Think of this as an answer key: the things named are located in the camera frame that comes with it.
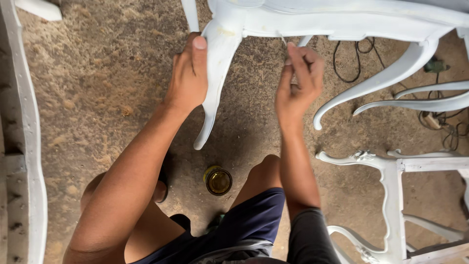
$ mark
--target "electric cord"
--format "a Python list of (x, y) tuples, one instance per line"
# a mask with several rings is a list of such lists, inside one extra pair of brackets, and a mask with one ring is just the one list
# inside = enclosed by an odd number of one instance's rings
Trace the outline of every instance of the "electric cord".
[[(339, 79), (344, 83), (348, 83), (348, 84), (353, 83), (353, 82), (357, 81), (358, 78), (360, 77), (360, 75), (362, 73), (362, 64), (360, 62), (360, 54), (367, 54), (367, 53), (370, 53), (372, 50), (374, 50), (376, 55), (378, 56), (378, 59), (379, 59), (379, 62), (381, 63), (381, 66), (383, 67), (383, 69), (386, 68), (386, 66), (383, 63), (383, 60), (381, 59), (381, 56), (379, 55), (378, 50), (375, 47), (375, 37), (373, 37), (373, 40), (371, 40), (369, 38), (365, 38), (364, 40), (367, 40), (370, 43), (371, 47), (368, 50), (362, 51), (362, 50), (360, 50), (360, 47), (359, 47), (359, 41), (355, 41), (355, 53), (356, 53), (356, 59), (357, 59), (357, 64), (358, 64), (358, 73), (352, 80), (344, 79), (337, 72), (336, 53), (337, 53), (337, 50), (339, 49), (341, 41), (339, 40), (337, 42), (337, 45), (335, 46), (334, 53), (333, 53), (334, 72), (337, 75), (337, 77), (339, 77)], [(439, 83), (439, 73), (437, 73), (435, 83), (436, 84)], [(406, 90), (408, 89), (407, 86), (405, 86), (403, 83), (398, 82), (398, 84), (401, 85), (402, 87), (404, 87), (404, 89), (406, 89)], [(428, 99), (431, 99), (431, 95), (432, 95), (433, 92), (436, 93), (436, 99), (444, 98), (444, 95), (441, 91), (430, 91), (428, 93), (428, 96), (427, 96)], [(412, 96), (415, 99), (418, 99), (418, 97), (414, 93), (412, 93)], [(468, 116), (469, 116), (469, 108), (463, 108), (463, 109), (459, 110), (458, 112), (456, 112), (455, 114), (452, 114), (450, 116), (447, 116), (446, 112), (440, 112), (440, 113), (432, 112), (433, 118), (435, 118), (438, 121), (438, 123), (441, 127), (439, 129), (430, 127), (428, 124), (426, 124), (426, 122), (424, 122), (422, 120), (425, 111), (420, 111), (417, 116), (418, 116), (418, 121), (420, 122), (420, 124), (423, 127), (425, 127), (426, 129), (436, 130), (436, 131), (437, 130), (445, 130), (448, 133), (448, 135), (446, 135), (442, 140), (443, 148), (455, 151), (459, 146), (459, 139), (469, 137), (469, 120), (468, 120), (467, 123), (466, 122), (459, 122), (457, 125), (451, 125), (446, 121), (450, 118), (458, 116), (459, 114), (461, 114), (465, 110), (468, 111)]]

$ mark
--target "flip-flop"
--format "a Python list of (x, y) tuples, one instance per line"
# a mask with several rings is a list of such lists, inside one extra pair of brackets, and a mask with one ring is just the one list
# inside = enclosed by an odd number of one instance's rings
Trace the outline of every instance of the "flip-flop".
[(168, 177), (166, 176), (165, 167), (163, 165), (161, 166), (161, 170), (159, 171), (158, 180), (166, 185), (165, 197), (163, 197), (161, 201), (156, 202), (156, 203), (162, 203), (166, 200), (166, 197), (168, 197), (168, 190), (169, 190)]

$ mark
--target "white chair frame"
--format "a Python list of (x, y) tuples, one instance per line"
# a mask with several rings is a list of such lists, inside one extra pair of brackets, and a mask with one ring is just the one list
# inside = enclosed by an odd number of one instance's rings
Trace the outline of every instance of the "white chair frame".
[[(401, 179), (403, 172), (457, 170), (467, 182), (469, 179), (469, 157), (446, 151), (410, 156), (402, 155), (399, 149), (387, 153), (395, 158), (380, 157), (369, 151), (357, 151), (346, 158), (333, 158), (325, 152), (316, 155), (316, 158), (336, 165), (362, 164), (379, 169), (381, 173), (379, 181), (385, 190), (383, 201), (383, 217), (386, 223), (384, 249), (371, 245), (358, 233), (347, 227), (330, 225), (328, 226), (329, 234), (339, 232), (345, 235), (360, 252), (362, 259), (372, 264), (437, 264), (453, 258), (463, 258), (469, 263), (466, 258), (469, 256), (469, 241), (464, 239), (461, 231), (421, 217), (402, 213)], [(466, 188), (464, 200), (468, 204), (469, 188)], [(442, 235), (450, 243), (417, 250), (412, 245), (406, 244), (404, 221), (415, 223)], [(355, 263), (335, 242), (333, 245), (343, 264)]]
[[(441, 7), (398, 0), (208, 0), (212, 20), (202, 32), (208, 43), (209, 87), (203, 107), (205, 121), (194, 143), (201, 149), (207, 141), (231, 60), (247, 36), (303, 36), (305, 45), (313, 35), (329, 40), (362, 40), (367, 36), (411, 42), (392, 65), (342, 92), (324, 104), (313, 124), (330, 108), (350, 99), (383, 89), (409, 77), (427, 63), (440, 37), (454, 28), (468, 28), (469, 15)], [(182, 0), (190, 31), (198, 31), (194, 0)]]

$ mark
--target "concrete floor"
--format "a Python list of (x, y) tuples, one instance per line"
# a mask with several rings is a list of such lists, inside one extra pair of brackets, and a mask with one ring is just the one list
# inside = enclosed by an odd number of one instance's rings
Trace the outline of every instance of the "concrete floor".
[[(203, 28), (211, 13), (205, 1), (197, 4)], [(53, 23), (18, 11), (42, 125), (42, 165), (49, 201), (46, 264), (61, 263), (80, 216), (79, 200), (86, 185), (109, 168), (163, 99), (172, 56), (181, 51), (188, 34), (178, 0), (67, 0), (61, 9), (64, 20)], [(314, 159), (314, 153), (324, 150), (346, 156), (357, 149), (371, 149), (385, 155), (388, 149), (401, 148), (405, 154), (420, 154), (440, 150), (445, 134), (423, 128), (417, 112), (409, 109), (380, 107), (352, 117), (359, 105), (391, 99), (392, 93), (403, 89), (400, 85), (333, 108), (323, 117), (323, 130), (315, 131), (312, 118), (316, 110), (353, 85), (341, 82), (333, 71), (335, 45), (324, 36), (314, 37), (308, 44), (325, 58), (326, 65), (324, 92), (305, 115), (305, 139), (328, 224), (351, 227), (382, 247), (386, 229), (379, 171), (324, 163)], [(367, 45), (362, 42), (362, 49)], [(406, 42), (376, 39), (386, 66), (407, 46)], [(441, 39), (437, 56), (452, 66), (440, 74), (440, 82), (469, 78), (464, 44), (455, 32)], [(193, 235), (201, 234), (215, 213), (229, 208), (252, 166), (267, 154), (280, 153), (273, 100), (284, 58), (280, 39), (244, 39), (228, 72), (217, 120), (204, 148), (192, 148), (204, 121), (202, 107), (192, 112), (177, 133), (170, 147), (170, 193), (161, 207), (168, 215), (186, 214), (192, 220)], [(361, 62), (362, 75), (356, 83), (382, 70), (374, 52), (361, 54)], [(353, 42), (340, 46), (337, 66), (345, 78), (356, 74)], [(407, 87), (429, 85), (435, 76), (420, 70), (403, 83)], [(466, 140), (460, 142), (458, 151), (469, 155)], [(205, 168), (212, 164), (233, 175), (233, 187), (225, 196), (211, 195), (202, 182)], [(405, 213), (467, 228), (459, 207), (464, 186), (457, 172), (407, 173), (403, 185)], [(417, 248), (445, 241), (412, 224), (406, 224), (406, 232)], [(288, 234), (285, 210), (275, 257), (286, 258)], [(340, 235), (334, 238), (362, 263), (350, 242)]]

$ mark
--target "navy shorts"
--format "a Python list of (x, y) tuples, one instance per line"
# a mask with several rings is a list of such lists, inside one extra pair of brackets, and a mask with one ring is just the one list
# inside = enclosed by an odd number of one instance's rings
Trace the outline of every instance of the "navy shorts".
[(183, 215), (171, 217), (186, 229), (179, 237), (132, 264), (184, 264), (212, 251), (233, 247), (244, 239), (275, 241), (282, 217), (285, 194), (282, 188), (264, 191), (233, 207), (218, 228), (193, 237), (190, 220)]

